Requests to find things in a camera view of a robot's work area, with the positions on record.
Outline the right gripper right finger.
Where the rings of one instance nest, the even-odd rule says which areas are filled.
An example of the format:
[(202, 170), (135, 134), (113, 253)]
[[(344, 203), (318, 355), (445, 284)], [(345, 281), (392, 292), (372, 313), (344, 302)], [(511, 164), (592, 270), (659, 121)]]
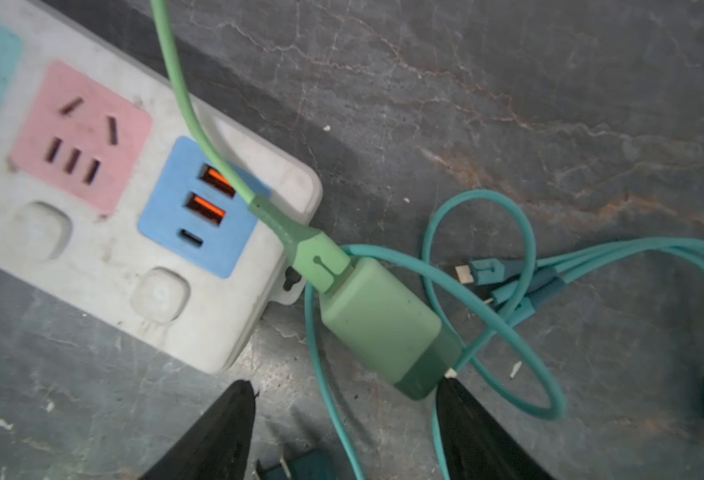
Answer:
[(459, 380), (440, 381), (436, 407), (450, 478), (553, 479)]

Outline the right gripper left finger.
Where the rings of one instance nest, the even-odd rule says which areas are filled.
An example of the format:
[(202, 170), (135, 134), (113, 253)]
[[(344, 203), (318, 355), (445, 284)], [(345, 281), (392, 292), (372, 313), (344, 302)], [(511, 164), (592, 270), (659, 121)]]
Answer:
[(243, 479), (256, 416), (247, 380), (233, 382), (143, 479)]

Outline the light green charger plug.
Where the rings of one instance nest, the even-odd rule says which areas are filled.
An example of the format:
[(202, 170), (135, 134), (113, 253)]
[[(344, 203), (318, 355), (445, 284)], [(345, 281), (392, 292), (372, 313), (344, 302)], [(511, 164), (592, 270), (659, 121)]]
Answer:
[(432, 392), (462, 353), (458, 334), (373, 258), (320, 296), (323, 324), (359, 360), (412, 400)]

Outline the white multicolour power strip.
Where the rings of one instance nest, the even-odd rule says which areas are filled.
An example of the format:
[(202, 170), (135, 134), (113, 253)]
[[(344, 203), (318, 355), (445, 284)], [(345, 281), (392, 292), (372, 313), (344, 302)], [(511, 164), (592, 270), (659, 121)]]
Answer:
[(0, 269), (206, 373), (294, 303), (277, 237), (169, 83), (38, 1), (0, 1)]

